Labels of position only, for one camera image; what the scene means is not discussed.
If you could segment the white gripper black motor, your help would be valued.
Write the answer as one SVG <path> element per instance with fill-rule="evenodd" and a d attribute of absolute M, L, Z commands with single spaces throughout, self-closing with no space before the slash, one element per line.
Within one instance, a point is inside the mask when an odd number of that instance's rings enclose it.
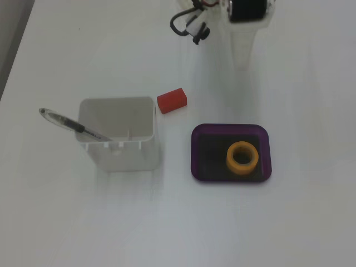
<path fill-rule="evenodd" d="M 209 40 L 216 58 L 229 59 L 231 37 L 234 68 L 237 71 L 247 70 L 257 28 L 266 28 L 269 25 L 275 4 L 276 1 L 268 0 L 222 1 L 222 19 L 218 12 L 208 14 L 208 26 L 211 29 Z M 230 37 L 225 27 L 231 28 Z"/>

